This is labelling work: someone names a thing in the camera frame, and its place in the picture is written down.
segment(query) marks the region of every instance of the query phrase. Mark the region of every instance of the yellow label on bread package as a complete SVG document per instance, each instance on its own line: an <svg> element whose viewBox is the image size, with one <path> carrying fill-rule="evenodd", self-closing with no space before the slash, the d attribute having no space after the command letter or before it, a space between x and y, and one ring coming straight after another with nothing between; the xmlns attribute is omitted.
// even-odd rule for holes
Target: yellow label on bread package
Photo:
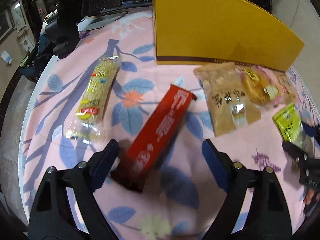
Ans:
<svg viewBox="0 0 320 240"><path fill-rule="evenodd" d="M252 80L259 81L257 74L253 72L251 68L245 68L244 70L246 71L248 76L251 77Z"/></svg>
<svg viewBox="0 0 320 240"><path fill-rule="evenodd" d="M302 130L302 122L294 104L281 109L272 117L284 141L294 143Z"/></svg>

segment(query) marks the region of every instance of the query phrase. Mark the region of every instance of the metal screw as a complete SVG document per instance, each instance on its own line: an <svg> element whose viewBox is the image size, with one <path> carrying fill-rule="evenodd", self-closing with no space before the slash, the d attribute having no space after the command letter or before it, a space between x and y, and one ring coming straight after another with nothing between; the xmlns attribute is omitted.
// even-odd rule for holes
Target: metal screw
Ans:
<svg viewBox="0 0 320 240"><path fill-rule="evenodd" d="M48 173L52 173L52 172L54 172L55 170L56 170L56 168L53 167L53 166L47 168L47 172L48 172Z"/></svg>
<svg viewBox="0 0 320 240"><path fill-rule="evenodd" d="M271 168L271 167L266 167L266 172L267 172L267 173L273 173L273 168Z"/></svg>
<svg viewBox="0 0 320 240"><path fill-rule="evenodd" d="M242 168L242 164L240 162L235 162L233 164L233 166L236 168L236 169L241 169Z"/></svg>
<svg viewBox="0 0 320 240"><path fill-rule="evenodd" d="M80 169L83 169L83 168L85 168L87 166L87 163L86 162L80 162L80 163L78 163L78 168L80 168Z"/></svg>

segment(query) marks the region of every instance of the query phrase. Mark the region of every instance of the red wrapper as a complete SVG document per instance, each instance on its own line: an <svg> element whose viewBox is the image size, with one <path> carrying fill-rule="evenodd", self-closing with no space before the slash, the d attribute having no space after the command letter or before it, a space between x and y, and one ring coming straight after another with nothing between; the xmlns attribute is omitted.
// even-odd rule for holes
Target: red wrapper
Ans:
<svg viewBox="0 0 320 240"><path fill-rule="evenodd" d="M111 178L131 190L142 191L144 181L177 130L196 96L171 85Z"/></svg>

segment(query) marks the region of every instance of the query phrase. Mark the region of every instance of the pink floral tablecloth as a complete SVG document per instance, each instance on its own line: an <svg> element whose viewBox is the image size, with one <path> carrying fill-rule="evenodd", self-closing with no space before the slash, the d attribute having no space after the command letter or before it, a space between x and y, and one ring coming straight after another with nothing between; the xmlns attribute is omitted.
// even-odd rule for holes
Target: pink floral tablecloth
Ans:
<svg viewBox="0 0 320 240"><path fill-rule="evenodd" d="M88 146L65 138L65 134L97 59L104 53L119 54L123 62L104 115L106 136ZM193 91L198 100L190 105L168 157L151 173L143 194L128 191L110 179L94 193L119 239L202 238L226 197L210 172L212 164L206 163L201 152L206 138L247 168L274 167L295 231L301 223L304 189L298 183L299 174L291 169L291 159L282 150L282 138L271 119L279 108L263 113L260 121L246 128L215 138L194 68L194 65L156 64L151 10L129 13L82 35L75 51L55 63L26 126L21 162L25 167L22 196L27 217L47 167L72 168L89 160L112 138L120 146L128 147L174 83ZM293 69L287 74L300 97L297 109L310 124L318 123L318 111L302 81ZM314 154L319 155L317 144ZM68 196L78 228L86 231L72 191L68 191ZM248 190L234 231L243 227L251 198Z"/></svg>

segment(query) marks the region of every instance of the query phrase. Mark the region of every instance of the beige wall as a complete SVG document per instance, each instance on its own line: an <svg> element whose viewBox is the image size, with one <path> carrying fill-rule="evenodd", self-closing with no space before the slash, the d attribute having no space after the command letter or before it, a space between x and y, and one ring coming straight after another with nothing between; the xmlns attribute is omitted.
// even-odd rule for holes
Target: beige wall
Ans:
<svg viewBox="0 0 320 240"><path fill-rule="evenodd" d="M36 44L34 36L30 29L30 26L27 22L27 18L23 10L23 6L21 6L21 8L23 12L23 17L26 21L26 27L24 27L24 29L19 31L19 33L17 33L16 30L13 30L13 32L10 33L10 35L5 40L3 40L2 43L0 44L0 51L6 50L12 57L11 65L6 65L6 63L2 60L2 58L0 58L0 101L3 97L3 94L13 74L19 67L21 61L27 55L26 51L20 45L18 38L22 36L24 33L27 33L29 37L32 39L32 41L34 42L34 44Z"/></svg>

